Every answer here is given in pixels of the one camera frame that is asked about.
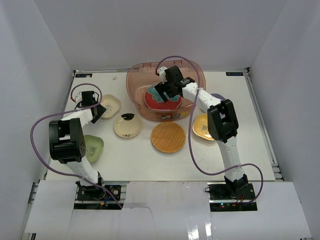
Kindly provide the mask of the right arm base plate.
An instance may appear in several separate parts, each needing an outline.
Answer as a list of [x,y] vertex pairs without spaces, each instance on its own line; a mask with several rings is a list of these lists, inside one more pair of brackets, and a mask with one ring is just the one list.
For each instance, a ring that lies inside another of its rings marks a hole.
[[209,184],[204,191],[209,194],[209,199],[211,201],[250,201],[256,197],[253,185],[251,183],[237,191],[232,191],[231,188],[225,183]]

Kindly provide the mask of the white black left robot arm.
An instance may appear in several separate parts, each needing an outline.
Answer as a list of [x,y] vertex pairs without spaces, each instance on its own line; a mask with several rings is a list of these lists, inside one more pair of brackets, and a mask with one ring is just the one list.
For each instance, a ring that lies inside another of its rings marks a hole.
[[95,124],[106,109],[98,103],[94,91],[83,91],[77,101],[77,111],[49,123],[49,152],[53,160],[68,166],[78,176],[78,187],[99,200],[105,196],[106,187],[100,173],[93,169],[86,155],[83,127]]

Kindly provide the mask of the purple square dish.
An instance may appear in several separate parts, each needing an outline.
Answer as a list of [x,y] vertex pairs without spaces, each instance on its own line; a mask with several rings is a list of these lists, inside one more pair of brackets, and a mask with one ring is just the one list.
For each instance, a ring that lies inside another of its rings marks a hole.
[[222,95],[218,94],[218,93],[212,93],[211,95],[213,97],[217,98],[217,99],[220,99],[221,101],[225,100],[225,98]]

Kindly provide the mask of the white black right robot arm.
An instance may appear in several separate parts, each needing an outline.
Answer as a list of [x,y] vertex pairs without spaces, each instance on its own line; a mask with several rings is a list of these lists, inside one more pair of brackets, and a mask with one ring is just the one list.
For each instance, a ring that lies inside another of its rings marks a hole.
[[164,102],[181,96],[206,112],[208,132],[216,140],[223,160],[226,195],[233,200],[238,199],[248,185],[248,177],[241,166],[237,148],[239,123],[232,101],[212,96],[194,79],[183,77],[177,66],[162,66],[155,70],[155,74],[160,77],[155,90]]

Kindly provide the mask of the cream square dish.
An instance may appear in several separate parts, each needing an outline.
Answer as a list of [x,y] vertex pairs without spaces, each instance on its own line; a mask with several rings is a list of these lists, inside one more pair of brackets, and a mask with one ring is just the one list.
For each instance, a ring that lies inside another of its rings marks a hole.
[[111,94],[103,95],[100,104],[105,108],[105,112],[101,116],[103,119],[112,118],[122,106],[121,101]]

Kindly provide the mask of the light green dish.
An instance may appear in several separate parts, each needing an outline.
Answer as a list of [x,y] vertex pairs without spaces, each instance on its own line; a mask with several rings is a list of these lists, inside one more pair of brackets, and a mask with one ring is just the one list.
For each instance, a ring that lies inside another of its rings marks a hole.
[[97,162],[104,149],[104,141],[97,136],[86,134],[84,135],[86,146],[85,157],[90,164]]

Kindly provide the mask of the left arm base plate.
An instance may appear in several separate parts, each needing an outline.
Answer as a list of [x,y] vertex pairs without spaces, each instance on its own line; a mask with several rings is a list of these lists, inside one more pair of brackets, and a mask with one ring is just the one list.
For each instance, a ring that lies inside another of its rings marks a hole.
[[[121,199],[121,185],[105,185],[104,186],[113,196],[119,201]],[[80,186],[76,193],[77,201],[104,201],[113,198],[104,190],[96,188],[95,186]]]

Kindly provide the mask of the red and teal plate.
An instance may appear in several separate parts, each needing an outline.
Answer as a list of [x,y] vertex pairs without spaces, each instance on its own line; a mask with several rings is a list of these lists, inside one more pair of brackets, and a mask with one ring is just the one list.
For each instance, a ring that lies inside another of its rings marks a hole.
[[171,110],[178,108],[182,103],[182,97],[176,95],[169,98],[167,102],[161,98],[155,89],[156,84],[151,85],[144,93],[144,102],[150,109],[155,110]]

